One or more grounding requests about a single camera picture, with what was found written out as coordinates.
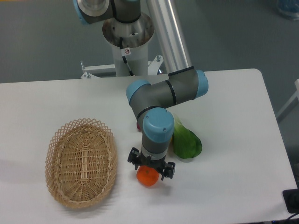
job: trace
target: black cable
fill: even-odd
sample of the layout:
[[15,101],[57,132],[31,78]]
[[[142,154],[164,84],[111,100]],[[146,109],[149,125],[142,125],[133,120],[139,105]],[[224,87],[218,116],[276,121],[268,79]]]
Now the black cable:
[[288,218],[285,220],[284,224],[287,224],[291,218],[293,218],[294,216],[297,216],[297,215],[299,215],[299,212],[297,212],[297,213],[291,215],[290,217],[288,217]]
[[[123,49],[123,45],[122,45],[122,42],[123,42],[123,38],[120,37],[120,49]],[[126,59],[126,56],[122,56],[122,59],[123,59],[123,62],[127,65],[127,68],[129,70],[129,73],[130,73],[130,76],[134,76],[132,70],[131,70],[131,67],[129,66],[128,64],[128,61]]]

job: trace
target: white object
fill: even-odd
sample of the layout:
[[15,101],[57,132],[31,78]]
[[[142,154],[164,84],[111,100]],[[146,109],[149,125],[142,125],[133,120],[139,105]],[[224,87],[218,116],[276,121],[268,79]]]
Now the white object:
[[276,114],[276,120],[280,123],[294,108],[298,105],[299,102],[299,79],[295,81],[295,86],[297,91],[288,99],[288,101],[282,106],[282,108]]
[[[202,153],[183,163],[169,151],[174,178],[152,188],[137,181],[127,162],[142,134],[125,91],[144,77],[0,84],[0,222],[232,224],[289,217],[282,191],[297,186],[261,73],[206,76],[205,96],[169,108],[200,137]],[[147,77],[151,83],[167,78]],[[95,118],[112,129],[118,171],[103,203],[71,210],[52,198],[44,171],[52,136],[79,118]]]

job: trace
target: woven basket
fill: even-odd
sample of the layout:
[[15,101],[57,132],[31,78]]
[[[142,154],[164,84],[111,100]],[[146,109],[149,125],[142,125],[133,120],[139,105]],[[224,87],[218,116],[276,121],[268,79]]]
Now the woven basket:
[[111,130],[95,119],[62,126],[52,138],[46,159],[51,195],[70,208],[89,207],[111,190],[117,153]]

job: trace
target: orange fruit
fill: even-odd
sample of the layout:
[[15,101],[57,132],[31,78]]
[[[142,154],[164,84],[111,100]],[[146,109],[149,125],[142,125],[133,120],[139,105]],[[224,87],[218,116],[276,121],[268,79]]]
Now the orange fruit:
[[140,166],[137,171],[136,177],[140,183],[149,187],[154,185],[158,181],[159,173],[154,168]]

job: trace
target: leafy green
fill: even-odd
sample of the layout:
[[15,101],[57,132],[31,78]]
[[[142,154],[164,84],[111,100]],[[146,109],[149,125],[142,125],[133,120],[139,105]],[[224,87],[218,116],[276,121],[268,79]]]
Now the leafy green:
[[200,139],[185,128],[177,115],[174,114],[173,152],[182,159],[189,159],[201,153]]

